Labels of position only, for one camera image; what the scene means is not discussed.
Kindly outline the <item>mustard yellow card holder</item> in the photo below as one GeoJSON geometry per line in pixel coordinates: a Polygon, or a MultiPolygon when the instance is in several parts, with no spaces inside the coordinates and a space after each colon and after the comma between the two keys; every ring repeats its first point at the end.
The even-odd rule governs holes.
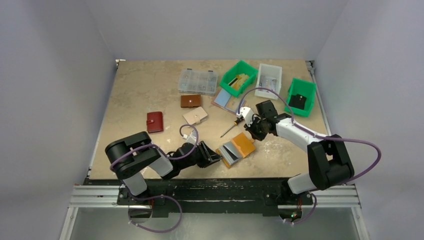
{"type": "MultiPolygon", "coordinates": [[[[242,159],[241,160],[243,160],[243,159],[245,159],[246,157],[248,157],[251,153],[253,153],[256,150],[256,147],[254,145],[254,141],[255,141],[254,139],[249,139],[244,133],[240,133],[237,136],[233,137],[228,142],[232,142],[235,145],[235,147],[237,148],[237,150],[242,155],[242,159]]],[[[235,165],[236,163],[239,162],[238,161],[238,162],[236,162],[233,165],[228,165],[226,163],[226,161],[223,159],[223,157],[222,157],[222,161],[223,161],[224,165],[227,168],[231,168],[233,165],[235,165]]]]}

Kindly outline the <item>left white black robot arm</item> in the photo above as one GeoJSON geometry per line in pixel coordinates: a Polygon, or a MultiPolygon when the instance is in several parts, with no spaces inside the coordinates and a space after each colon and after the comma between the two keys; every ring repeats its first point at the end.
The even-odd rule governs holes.
{"type": "Polygon", "coordinates": [[[147,167],[163,180],[178,176],[181,170],[192,166],[207,168],[223,157],[198,141],[196,131],[184,135],[185,142],[175,151],[163,152],[155,145],[146,131],[116,140],[105,147],[110,170],[124,183],[129,192],[141,197],[148,185],[141,173],[147,167]]]}

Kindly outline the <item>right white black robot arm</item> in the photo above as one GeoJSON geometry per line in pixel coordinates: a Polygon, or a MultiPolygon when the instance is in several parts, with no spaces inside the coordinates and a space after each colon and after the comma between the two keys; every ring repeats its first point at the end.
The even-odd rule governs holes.
{"type": "Polygon", "coordinates": [[[237,114],[245,120],[244,129],[254,140],[262,141],[272,134],[288,140],[307,154],[308,171],[282,182],[283,198],[326,190],[354,176],[353,164],[339,135],[325,136],[311,131],[291,115],[279,114],[270,100],[258,103],[256,109],[254,112],[249,107],[241,107],[237,114]]]}

